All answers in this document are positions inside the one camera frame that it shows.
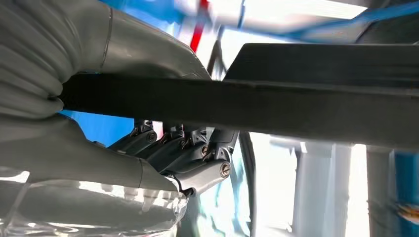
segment red stripe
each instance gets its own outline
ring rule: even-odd
[[[201,0],[200,1],[200,7],[208,10],[208,1],[207,0]],[[196,50],[198,49],[198,45],[199,42],[201,41],[201,37],[202,37],[202,32],[204,31],[204,22],[200,22],[198,20],[195,28],[194,28],[194,33],[192,35],[192,40],[191,40],[191,49],[192,51],[194,51],[196,53]]]
[[[192,35],[191,40],[191,49],[196,53],[198,49],[199,41],[201,41],[202,32],[204,31],[204,26],[201,23],[196,24],[194,29],[194,34]]]

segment black bar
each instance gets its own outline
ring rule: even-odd
[[[305,139],[419,147],[415,96],[249,82],[76,75],[64,84],[65,108],[177,121]]]

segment plastic wrap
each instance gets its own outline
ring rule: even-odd
[[[30,183],[0,166],[0,237],[142,237],[171,231],[186,211],[179,192],[72,180]]]

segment black panel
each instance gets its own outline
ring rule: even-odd
[[[325,44],[246,44],[226,79],[417,87],[419,47]]]
[[[83,112],[393,148],[419,147],[417,97],[334,90],[78,75],[64,84],[61,98],[67,109]],[[138,103],[145,99],[152,103]]]

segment screw head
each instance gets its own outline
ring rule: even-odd
[[[231,172],[231,166],[230,163],[224,162],[221,165],[220,174],[223,178],[227,178],[230,175]]]
[[[202,157],[207,155],[207,151],[208,151],[208,146],[203,146],[202,149],[201,149]]]
[[[155,134],[154,132],[148,134],[147,135],[147,140],[149,142],[155,142],[157,140],[157,134]]]

